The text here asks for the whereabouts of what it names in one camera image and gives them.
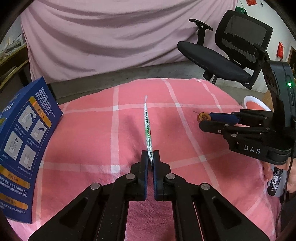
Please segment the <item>person's right hand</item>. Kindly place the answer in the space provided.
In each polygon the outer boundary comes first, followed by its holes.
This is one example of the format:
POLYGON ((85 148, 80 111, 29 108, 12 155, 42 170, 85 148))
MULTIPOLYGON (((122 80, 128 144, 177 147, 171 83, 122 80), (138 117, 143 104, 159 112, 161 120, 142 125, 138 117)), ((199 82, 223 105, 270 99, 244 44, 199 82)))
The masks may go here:
MULTIPOLYGON (((283 169, 283 170, 288 171, 289 167, 290 167, 290 162, 291 162, 291 158, 289 158, 284 165, 280 165, 280 166, 276 166, 276 167, 279 169, 283 169)), ((267 162, 262 162, 262 166, 263 166, 264 180, 270 181, 273 178, 271 164, 267 163, 267 162)), ((290 169, 290 174, 288 175, 288 182, 287 182, 287 190, 290 194, 295 193, 295 184, 296 184, 295 176, 296 176, 295 159, 293 159, 293 163, 292 163, 292 166, 290 169)))

